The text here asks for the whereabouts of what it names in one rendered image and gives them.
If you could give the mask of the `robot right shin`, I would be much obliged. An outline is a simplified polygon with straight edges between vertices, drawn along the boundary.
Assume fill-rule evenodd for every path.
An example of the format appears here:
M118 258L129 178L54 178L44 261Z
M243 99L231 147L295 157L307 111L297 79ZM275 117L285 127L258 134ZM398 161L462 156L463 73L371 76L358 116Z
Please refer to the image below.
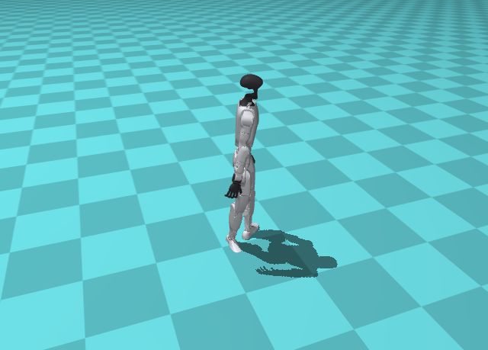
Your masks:
M230 213L229 213L229 225L230 225L230 232L229 232L229 240L231 241L232 238L236 238L237 230L240 228L242 222L242 213L235 214L235 204L230 205Z

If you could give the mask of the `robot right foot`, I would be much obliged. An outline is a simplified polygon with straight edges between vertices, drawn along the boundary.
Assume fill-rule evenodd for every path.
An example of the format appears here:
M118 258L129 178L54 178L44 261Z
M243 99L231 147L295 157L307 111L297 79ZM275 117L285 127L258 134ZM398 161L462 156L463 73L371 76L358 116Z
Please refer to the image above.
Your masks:
M236 239L233 239L230 241L229 240L229 234L226 236L226 241L229 243L230 248L235 252L239 253L242 251L241 247L239 246L238 242Z

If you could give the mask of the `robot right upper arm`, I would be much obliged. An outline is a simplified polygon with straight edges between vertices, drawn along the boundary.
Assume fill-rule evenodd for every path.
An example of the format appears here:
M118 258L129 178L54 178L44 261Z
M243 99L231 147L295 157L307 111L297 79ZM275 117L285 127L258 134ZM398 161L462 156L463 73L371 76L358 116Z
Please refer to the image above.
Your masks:
M244 111L240 121L241 129L239 135L238 150L240 150L241 147L246 146L249 148L249 153L251 152L251 146L247 144L247 141L250 138L253 124L254 124L253 113L250 111Z

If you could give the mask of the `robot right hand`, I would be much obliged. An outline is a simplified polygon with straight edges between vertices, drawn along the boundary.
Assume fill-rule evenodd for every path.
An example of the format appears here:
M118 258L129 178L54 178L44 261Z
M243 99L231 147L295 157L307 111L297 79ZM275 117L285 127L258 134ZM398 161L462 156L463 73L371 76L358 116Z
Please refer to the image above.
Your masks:
M241 189L241 181L234 181L235 180L235 173L233 174L233 179L232 179L232 184L230 185L230 188L229 188L229 191L227 192L227 194L225 194L225 197L228 197L228 198L237 198L238 197L238 193L242 193L242 189ZM230 195L229 195L230 194ZM233 196L232 196L233 194ZM236 196L235 196L236 195Z

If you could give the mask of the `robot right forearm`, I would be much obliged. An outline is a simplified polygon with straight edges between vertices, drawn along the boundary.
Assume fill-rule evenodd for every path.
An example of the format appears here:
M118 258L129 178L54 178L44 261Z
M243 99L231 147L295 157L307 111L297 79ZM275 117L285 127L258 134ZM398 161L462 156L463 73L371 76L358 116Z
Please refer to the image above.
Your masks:
M241 181L242 174L244 173L245 164L247 161L247 155L249 154L249 148L243 146L240 148L237 156L236 156L236 166L234 168L234 173L236 175L234 181ZM233 174L234 174L233 173Z

